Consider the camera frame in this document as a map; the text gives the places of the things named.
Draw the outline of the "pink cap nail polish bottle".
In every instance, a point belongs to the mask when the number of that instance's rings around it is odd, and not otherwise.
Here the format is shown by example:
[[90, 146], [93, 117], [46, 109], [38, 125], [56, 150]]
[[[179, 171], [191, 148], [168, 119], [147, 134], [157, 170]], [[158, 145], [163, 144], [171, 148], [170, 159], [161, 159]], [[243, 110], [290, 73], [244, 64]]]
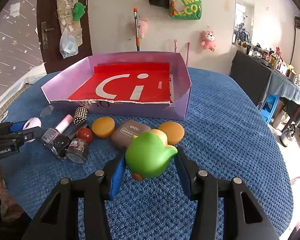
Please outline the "pink cap nail polish bottle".
[[73, 117], [68, 114], [56, 127], [49, 128], [41, 137], [42, 143], [50, 147], [54, 140], [61, 135], [72, 123]]

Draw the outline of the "purple cardboard tray box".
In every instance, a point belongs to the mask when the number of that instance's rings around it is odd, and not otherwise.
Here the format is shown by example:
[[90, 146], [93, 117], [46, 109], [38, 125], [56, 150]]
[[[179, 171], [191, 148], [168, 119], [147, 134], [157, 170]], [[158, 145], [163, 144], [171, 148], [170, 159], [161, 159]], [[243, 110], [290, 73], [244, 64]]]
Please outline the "purple cardboard tray box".
[[[95, 66], [117, 63], [168, 63], [170, 65], [170, 103], [113, 102], [108, 100], [69, 100], [68, 97], [85, 83]], [[140, 116], [184, 120], [189, 105], [191, 80], [187, 66], [179, 53], [125, 52], [86, 57], [61, 71], [42, 86], [47, 101], [56, 108], [71, 110], [79, 106], [91, 113]]]

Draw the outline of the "metal kettle on floor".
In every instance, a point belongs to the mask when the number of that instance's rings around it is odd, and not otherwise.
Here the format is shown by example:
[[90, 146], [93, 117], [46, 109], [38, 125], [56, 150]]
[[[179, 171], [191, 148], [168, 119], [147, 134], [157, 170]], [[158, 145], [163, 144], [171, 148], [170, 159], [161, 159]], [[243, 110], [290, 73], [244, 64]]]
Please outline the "metal kettle on floor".
[[280, 142], [284, 147], [287, 147], [290, 142], [294, 140], [294, 135], [296, 133], [296, 126], [294, 124], [288, 125], [280, 135]]

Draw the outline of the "clear plastic cup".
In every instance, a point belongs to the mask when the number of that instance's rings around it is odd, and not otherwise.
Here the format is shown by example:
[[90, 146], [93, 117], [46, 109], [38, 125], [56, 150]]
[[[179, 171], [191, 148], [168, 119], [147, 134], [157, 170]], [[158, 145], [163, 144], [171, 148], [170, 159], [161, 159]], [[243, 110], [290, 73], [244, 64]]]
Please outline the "clear plastic cup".
[[48, 105], [46, 106], [44, 109], [42, 109], [42, 111], [40, 112], [40, 117], [41, 118], [45, 118], [47, 116], [49, 116], [54, 110], [53, 105]]

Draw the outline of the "pink round My Melody device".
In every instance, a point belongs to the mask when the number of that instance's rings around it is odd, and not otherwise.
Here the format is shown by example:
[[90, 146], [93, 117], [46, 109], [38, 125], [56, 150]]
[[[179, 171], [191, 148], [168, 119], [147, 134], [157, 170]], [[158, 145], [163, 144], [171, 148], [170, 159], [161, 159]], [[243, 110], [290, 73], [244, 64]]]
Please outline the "pink round My Melody device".
[[39, 118], [30, 118], [23, 126], [25, 142], [33, 142], [43, 134], [42, 122]]

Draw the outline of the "orange round soap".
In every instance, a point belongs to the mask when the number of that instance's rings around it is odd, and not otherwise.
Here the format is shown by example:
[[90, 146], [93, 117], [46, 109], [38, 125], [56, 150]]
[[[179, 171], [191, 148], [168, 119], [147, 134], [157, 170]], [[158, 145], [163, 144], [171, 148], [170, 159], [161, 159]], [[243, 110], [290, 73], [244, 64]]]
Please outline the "orange round soap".
[[167, 143], [169, 145], [176, 145], [183, 139], [185, 135], [183, 126], [173, 121], [167, 121], [160, 124], [158, 129], [167, 135]]
[[115, 131], [115, 121], [109, 116], [103, 116], [93, 122], [91, 129], [98, 138], [105, 139]]

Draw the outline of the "black nail polish bottle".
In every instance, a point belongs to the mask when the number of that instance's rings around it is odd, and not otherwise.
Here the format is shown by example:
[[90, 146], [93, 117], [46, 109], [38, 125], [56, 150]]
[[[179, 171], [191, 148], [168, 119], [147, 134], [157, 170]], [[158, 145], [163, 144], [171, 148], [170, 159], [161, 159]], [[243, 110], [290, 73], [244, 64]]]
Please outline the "black nail polish bottle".
[[51, 151], [59, 159], [64, 161], [66, 159], [66, 151], [70, 143], [76, 138], [77, 132], [81, 128], [88, 128], [86, 122], [82, 123], [78, 127], [72, 129], [68, 134], [58, 135], [52, 143]]

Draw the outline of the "brown eye shadow case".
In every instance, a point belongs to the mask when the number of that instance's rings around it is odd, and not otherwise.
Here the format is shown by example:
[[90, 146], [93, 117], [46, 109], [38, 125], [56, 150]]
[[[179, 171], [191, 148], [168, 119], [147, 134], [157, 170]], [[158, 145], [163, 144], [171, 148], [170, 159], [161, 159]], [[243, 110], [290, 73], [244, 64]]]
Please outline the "brown eye shadow case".
[[127, 120], [114, 131], [110, 139], [116, 148], [122, 150], [130, 145], [134, 135], [139, 136], [141, 133], [148, 132], [150, 129], [149, 126], [140, 122]]

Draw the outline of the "black covered side table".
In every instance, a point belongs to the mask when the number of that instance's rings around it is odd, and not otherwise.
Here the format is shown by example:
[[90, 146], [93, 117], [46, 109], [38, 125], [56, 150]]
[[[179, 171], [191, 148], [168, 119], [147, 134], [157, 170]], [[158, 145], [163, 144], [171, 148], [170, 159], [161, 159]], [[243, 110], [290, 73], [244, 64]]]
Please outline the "black covered side table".
[[267, 94], [278, 95], [300, 106], [300, 88], [297, 85], [240, 51], [236, 52], [232, 60], [230, 77], [256, 106], [264, 102]]

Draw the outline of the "blue plastic stool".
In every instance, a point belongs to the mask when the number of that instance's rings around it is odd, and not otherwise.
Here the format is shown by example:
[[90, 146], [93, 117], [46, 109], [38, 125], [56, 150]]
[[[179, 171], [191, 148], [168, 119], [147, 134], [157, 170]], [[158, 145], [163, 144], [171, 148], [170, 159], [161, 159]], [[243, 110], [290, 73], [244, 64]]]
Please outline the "blue plastic stool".
[[278, 95], [269, 94], [263, 105], [263, 108], [260, 110], [260, 114], [267, 124], [270, 123], [274, 115], [277, 104], [279, 102], [279, 98], [280, 97]]

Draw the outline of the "green duck toy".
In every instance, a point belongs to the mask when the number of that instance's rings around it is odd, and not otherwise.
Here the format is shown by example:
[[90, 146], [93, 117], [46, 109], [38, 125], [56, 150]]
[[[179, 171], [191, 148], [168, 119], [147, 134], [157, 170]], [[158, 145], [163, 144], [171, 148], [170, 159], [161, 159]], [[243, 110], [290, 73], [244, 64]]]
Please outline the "green duck toy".
[[142, 181], [163, 174], [177, 153], [177, 148], [167, 143], [167, 135], [163, 131], [151, 129], [132, 136], [125, 152], [125, 161], [132, 177]]

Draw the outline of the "green dinosaur plush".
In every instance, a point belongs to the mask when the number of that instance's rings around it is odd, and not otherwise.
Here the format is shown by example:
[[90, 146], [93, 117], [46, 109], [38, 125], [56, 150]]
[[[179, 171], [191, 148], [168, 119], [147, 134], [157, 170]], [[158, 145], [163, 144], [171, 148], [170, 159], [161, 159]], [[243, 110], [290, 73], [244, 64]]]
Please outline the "green dinosaur plush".
[[86, 6], [80, 2], [75, 3], [74, 9], [72, 11], [73, 21], [78, 22], [81, 17], [85, 14]]

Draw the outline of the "pink stick left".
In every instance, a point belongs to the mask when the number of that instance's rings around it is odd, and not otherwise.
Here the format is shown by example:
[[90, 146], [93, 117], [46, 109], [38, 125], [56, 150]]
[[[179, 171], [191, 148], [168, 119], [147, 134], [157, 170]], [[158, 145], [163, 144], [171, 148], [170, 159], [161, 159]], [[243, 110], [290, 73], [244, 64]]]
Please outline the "pink stick left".
[[177, 39], [174, 39], [174, 52], [177, 52]]

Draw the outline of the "white plastic bag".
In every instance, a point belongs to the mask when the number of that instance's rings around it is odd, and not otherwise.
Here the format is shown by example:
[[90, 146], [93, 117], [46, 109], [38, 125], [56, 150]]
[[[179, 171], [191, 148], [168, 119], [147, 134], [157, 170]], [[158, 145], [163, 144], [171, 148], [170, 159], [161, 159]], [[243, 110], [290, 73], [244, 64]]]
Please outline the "white plastic bag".
[[63, 59], [75, 56], [78, 54], [78, 45], [74, 36], [68, 31], [68, 29], [64, 29], [60, 43], [59, 43], [59, 51], [62, 55]]

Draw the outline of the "glitter bottle red round cap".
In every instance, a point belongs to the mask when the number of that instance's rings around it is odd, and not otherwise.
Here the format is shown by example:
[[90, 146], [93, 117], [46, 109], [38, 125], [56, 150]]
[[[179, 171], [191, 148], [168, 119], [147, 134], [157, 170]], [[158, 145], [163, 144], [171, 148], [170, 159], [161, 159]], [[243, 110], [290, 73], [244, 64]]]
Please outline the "glitter bottle red round cap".
[[89, 154], [89, 145], [93, 141], [93, 132], [90, 128], [83, 127], [76, 132], [66, 151], [66, 157], [77, 164], [86, 162]]

